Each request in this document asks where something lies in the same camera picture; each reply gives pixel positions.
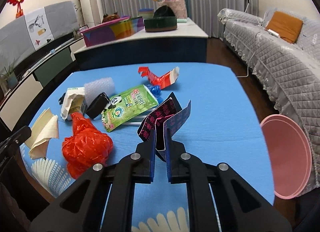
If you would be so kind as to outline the grey quilted sofa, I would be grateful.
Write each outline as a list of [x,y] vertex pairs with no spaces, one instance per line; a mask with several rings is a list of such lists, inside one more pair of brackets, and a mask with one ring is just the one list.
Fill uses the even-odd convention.
[[275,109],[307,136],[312,167],[303,195],[319,187],[319,21],[288,11],[303,21],[297,41],[291,44],[265,29],[279,10],[269,8],[261,18],[223,8],[217,17],[224,25],[224,39],[252,69]]

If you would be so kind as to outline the white bubble wrap roll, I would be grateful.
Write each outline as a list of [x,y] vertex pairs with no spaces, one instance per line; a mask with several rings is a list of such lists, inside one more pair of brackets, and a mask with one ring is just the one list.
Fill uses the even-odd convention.
[[85,97],[93,100],[101,93],[105,93],[107,96],[112,95],[115,91],[115,84],[111,77],[107,77],[85,83],[84,88]]

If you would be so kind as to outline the white coffee table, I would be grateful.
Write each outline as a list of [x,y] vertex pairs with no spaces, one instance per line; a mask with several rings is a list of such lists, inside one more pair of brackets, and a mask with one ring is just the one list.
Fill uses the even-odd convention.
[[124,39],[75,52],[80,70],[150,63],[205,63],[208,34],[190,18],[178,23],[177,29],[149,33],[141,30]]

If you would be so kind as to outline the black tape roll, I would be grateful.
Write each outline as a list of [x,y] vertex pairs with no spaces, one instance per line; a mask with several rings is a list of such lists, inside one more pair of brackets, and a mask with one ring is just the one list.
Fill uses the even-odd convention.
[[103,112],[103,109],[109,102],[110,99],[106,93],[99,94],[87,108],[86,115],[91,119],[95,119]]

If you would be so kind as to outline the red plastic bag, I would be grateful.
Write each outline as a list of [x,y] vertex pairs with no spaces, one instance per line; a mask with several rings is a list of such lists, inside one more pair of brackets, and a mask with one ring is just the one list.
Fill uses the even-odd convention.
[[77,179],[94,164],[106,165],[113,141],[79,112],[72,113],[71,118],[73,135],[64,139],[62,154],[69,174]]

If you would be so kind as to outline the red crushed carton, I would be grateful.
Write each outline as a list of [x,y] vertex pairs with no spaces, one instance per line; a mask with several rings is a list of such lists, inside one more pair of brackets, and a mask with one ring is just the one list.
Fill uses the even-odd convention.
[[158,85],[160,89],[163,90],[164,88],[171,86],[177,81],[180,74],[180,68],[175,67],[171,71],[159,77],[151,72],[148,67],[141,66],[138,68],[138,73],[141,77],[147,77],[150,84],[152,84],[153,86]]

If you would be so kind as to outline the orange cushion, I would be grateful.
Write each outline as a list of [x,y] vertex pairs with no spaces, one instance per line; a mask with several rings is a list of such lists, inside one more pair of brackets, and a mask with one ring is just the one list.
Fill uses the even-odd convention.
[[287,13],[276,11],[265,29],[273,30],[279,34],[281,39],[294,44],[300,35],[302,26],[302,20]]

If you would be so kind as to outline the blue plastic bag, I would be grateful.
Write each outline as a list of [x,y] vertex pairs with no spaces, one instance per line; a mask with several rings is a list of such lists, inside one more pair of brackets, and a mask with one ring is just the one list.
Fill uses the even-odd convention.
[[159,85],[147,85],[147,88],[150,90],[150,92],[155,96],[155,97],[160,97],[161,96],[161,87]]

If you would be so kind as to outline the potted plant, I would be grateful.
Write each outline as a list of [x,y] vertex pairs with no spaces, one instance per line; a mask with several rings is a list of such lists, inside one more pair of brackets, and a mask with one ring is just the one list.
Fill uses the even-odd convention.
[[12,90],[18,84],[18,80],[14,73],[14,69],[15,69],[15,61],[13,60],[8,64],[8,66],[4,66],[4,73],[1,73],[1,76],[7,82],[7,86],[9,90]]

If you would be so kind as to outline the green panda snack bag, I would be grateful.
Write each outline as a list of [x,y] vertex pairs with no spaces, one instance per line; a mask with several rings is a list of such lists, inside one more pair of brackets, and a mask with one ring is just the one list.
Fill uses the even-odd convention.
[[106,131],[111,132],[123,123],[157,105],[157,98],[147,86],[135,86],[110,98],[101,113],[101,121]]

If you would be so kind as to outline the pink quilted bag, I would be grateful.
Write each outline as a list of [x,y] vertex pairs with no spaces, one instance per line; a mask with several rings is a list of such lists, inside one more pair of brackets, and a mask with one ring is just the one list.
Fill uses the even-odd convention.
[[157,1],[159,6],[166,5],[172,9],[177,19],[187,19],[187,6],[185,0],[161,0]]

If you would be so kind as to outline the colourful storage box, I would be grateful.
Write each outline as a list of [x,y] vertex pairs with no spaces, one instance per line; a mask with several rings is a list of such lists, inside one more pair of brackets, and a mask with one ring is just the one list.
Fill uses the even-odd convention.
[[143,17],[123,17],[102,23],[80,33],[87,47],[108,43],[130,37],[144,29]]

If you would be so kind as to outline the white paper box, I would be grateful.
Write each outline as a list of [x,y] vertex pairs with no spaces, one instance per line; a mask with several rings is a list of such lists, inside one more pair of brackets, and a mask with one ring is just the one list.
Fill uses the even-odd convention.
[[62,120],[72,120],[71,114],[78,112],[83,115],[86,108],[85,88],[68,88],[63,98],[60,115]]

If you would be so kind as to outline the covered television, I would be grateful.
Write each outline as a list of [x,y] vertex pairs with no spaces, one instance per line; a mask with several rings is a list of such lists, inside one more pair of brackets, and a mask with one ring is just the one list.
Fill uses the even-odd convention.
[[16,66],[54,40],[79,29],[74,3],[36,9],[1,28],[1,71]]

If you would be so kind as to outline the dark patterned cardboard box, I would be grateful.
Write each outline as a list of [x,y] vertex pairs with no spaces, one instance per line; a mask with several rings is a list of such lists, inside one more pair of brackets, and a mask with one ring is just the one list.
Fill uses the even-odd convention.
[[185,108],[180,106],[175,94],[172,92],[166,100],[151,111],[140,124],[137,134],[142,141],[149,140],[151,133],[155,132],[156,155],[166,161],[167,129],[172,137],[187,121],[191,113],[191,101]]

